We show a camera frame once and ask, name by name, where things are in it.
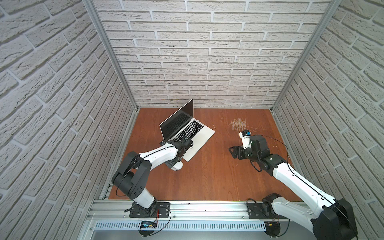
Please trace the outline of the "white wireless mouse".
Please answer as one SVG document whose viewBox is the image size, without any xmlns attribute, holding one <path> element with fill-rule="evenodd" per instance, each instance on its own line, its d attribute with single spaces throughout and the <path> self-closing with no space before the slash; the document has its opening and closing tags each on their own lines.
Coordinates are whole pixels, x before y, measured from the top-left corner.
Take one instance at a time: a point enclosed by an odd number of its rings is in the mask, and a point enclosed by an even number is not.
<svg viewBox="0 0 384 240">
<path fill-rule="evenodd" d="M 171 170 L 173 171 L 179 171 L 181 170 L 183 167 L 183 163 L 182 162 L 176 162 L 172 167 L 171 167 Z"/>
</svg>

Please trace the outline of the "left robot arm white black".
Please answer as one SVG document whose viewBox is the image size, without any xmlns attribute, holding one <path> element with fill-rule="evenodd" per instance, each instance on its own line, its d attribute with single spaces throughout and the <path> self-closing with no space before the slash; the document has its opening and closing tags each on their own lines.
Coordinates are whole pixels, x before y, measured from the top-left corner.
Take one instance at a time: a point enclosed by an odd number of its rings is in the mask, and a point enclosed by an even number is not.
<svg viewBox="0 0 384 240">
<path fill-rule="evenodd" d="M 146 189 L 151 170 L 165 164 L 173 171 L 181 170 L 182 158 L 193 146 L 192 139 L 170 140 L 146 153 L 130 152 L 112 177 L 112 184 L 145 210 L 155 207 L 156 198 Z"/>
</svg>

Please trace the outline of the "silver laptop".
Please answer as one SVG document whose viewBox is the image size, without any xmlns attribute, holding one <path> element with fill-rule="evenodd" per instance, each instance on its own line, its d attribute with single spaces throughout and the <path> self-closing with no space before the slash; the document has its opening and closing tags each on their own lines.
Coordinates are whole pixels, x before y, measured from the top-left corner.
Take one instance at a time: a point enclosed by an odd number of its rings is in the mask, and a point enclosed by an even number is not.
<svg viewBox="0 0 384 240">
<path fill-rule="evenodd" d="M 215 133 L 194 118 L 194 100 L 189 100 L 185 105 L 178 109 L 160 124 L 161 133 L 164 141 L 174 140 L 180 142 L 188 138 L 193 142 L 192 147 L 187 150 L 183 159 L 190 161 L 194 155 Z"/>
</svg>

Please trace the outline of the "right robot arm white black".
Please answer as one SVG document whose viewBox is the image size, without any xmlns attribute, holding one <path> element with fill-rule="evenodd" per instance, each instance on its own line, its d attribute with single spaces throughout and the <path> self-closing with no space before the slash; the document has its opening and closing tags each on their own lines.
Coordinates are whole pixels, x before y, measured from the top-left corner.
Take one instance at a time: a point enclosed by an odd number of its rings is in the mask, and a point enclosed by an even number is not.
<svg viewBox="0 0 384 240">
<path fill-rule="evenodd" d="M 234 159 L 258 164 L 257 172 L 266 172 L 291 189 L 307 207 L 292 203 L 272 193 L 262 200 L 261 212 L 267 218 L 283 216 L 301 225 L 318 240 L 352 240 L 358 237 L 354 210 L 345 199 L 337 200 L 322 191 L 277 154 L 271 154 L 262 135 L 245 130 L 239 133 L 241 146 L 230 147 Z"/>
</svg>

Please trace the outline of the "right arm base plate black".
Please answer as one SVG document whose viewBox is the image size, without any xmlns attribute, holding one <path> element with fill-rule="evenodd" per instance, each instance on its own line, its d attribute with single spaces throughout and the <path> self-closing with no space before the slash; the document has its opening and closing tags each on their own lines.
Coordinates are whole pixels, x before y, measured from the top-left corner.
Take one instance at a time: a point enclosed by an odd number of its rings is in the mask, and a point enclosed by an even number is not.
<svg viewBox="0 0 384 240">
<path fill-rule="evenodd" d="M 255 202 L 249 202 L 247 203 L 247 213 L 249 216 L 249 219 L 259 219 L 259 220 L 277 220 L 278 216 L 274 215 L 272 213 L 269 213 L 268 215 L 264 213 L 263 210 L 263 204 L 262 203 L 255 203 Z"/>
</svg>

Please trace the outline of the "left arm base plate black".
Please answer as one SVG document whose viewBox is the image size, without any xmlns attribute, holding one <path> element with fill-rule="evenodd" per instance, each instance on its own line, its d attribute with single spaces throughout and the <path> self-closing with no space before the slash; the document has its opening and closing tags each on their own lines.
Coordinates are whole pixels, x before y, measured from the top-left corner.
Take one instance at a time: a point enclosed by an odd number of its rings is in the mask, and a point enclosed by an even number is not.
<svg viewBox="0 0 384 240">
<path fill-rule="evenodd" d="M 160 218 L 167 219 L 170 216 L 169 202 L 154 202 L 148 209 L 141 207 L 137 203 L 133 202 L 130 208 L 130 218 Z"/>
</svg>

